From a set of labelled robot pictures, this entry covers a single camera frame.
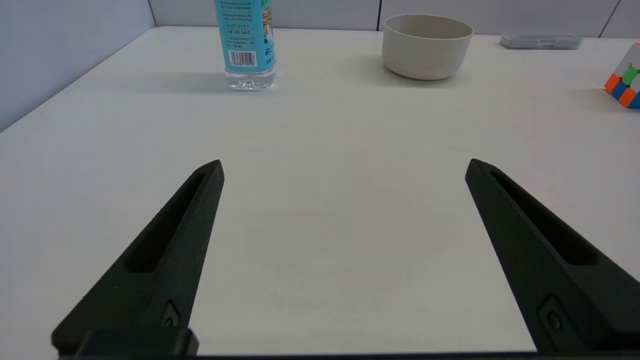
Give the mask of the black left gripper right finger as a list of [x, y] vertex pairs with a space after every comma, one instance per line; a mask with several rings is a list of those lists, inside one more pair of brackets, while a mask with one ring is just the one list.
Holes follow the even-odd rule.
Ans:
[[538, 353], [637, 354], [639, 282], [499, 168], [465, 181]]

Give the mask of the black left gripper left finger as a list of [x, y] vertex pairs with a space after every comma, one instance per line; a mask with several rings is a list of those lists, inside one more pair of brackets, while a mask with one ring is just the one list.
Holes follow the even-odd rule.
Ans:
[[197, 353], [189, 322], [224, 180], [219, 160], [187, 178], [53, 330], [61, 357]]

